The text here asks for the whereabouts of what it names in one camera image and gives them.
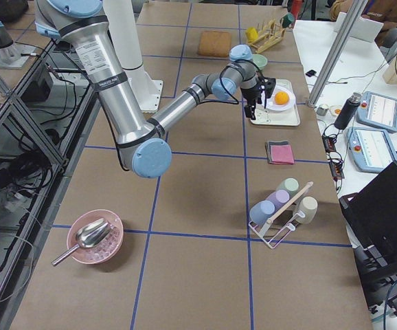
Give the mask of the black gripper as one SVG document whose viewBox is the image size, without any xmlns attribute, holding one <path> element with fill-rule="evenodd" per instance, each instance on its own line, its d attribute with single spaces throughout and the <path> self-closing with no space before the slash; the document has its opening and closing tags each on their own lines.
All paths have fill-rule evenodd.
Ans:
<svg viewBox="0 0 397 330">
<path fill-rule="evenodd" d="M 267 102 L 275 86 L 275 78 L 255 77 L 252 87 L 241 89 L 242 96 L 247 101 L 247 104 L 243 107 L 246 118 L 255 120 L 257 104 L 261 104 L 266 109 Z"/>
</svg>

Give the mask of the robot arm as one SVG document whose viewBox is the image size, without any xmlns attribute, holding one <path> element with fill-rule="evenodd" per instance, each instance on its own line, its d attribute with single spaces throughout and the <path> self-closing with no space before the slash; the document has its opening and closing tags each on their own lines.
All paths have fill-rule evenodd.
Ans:
<svg viewBox="0 0 397 330">
<path fill-rule="evenodd" d="M 172 151 L 164 135 L 210 94 L 226 103 L 237 90 L 246 100 L 245 115 L 271 97 L 276 82 L 254 64 L 247 45 L 229 53 L 230 62 L 219 74 L 201 74 L 178 98 L 145 119 L 138 83 L 128 65 L 141 67 L 141 52 L 133 6 L 130 1 L 37 1 L 36 29 L 43 36 L 72 44 L 88 81 L 117 135 L 115 145 L 121 165 L 140 177 L 163 175 Z"/>
</svg>

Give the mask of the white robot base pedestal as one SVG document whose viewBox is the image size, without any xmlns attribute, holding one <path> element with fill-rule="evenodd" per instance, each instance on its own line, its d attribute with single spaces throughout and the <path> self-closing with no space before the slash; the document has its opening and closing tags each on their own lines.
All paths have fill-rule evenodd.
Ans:
<svg viewBox="0 0 397 330">
<path fill-rule="evenodd" d="M 132 2 L 106 0 L 103 9 L 109 20 L 115 53 L 128 76 L 140 109 L 144 113 L 157 112 L 163 82 L 153 80 L 144 68 Z"/>
</svg>

